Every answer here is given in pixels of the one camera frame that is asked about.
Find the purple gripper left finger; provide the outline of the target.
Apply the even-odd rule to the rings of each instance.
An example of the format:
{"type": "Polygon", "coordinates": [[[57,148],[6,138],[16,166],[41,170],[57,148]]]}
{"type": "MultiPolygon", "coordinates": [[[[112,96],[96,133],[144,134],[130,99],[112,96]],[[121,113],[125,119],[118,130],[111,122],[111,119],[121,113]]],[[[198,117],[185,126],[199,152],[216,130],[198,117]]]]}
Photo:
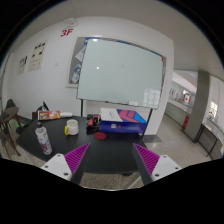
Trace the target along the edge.
{"type": "Polygon", "coordinates": [[[87,143],[65,155],[58,153],[46,162],[42,166],[42,169],[79,185],[85,170],[90,148],[91,144],[87,143]]]}

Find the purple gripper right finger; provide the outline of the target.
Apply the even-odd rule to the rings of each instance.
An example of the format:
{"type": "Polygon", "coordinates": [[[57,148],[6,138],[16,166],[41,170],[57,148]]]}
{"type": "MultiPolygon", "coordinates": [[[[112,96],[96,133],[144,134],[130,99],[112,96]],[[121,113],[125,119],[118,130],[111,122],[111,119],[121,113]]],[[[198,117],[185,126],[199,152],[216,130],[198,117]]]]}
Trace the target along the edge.
{"type": "Polygon", "coordinates": [[[181,167],[168,155],[159,156],[136,143],[133,144],[132,154],[144,185],[181,170],[181,167]]]}

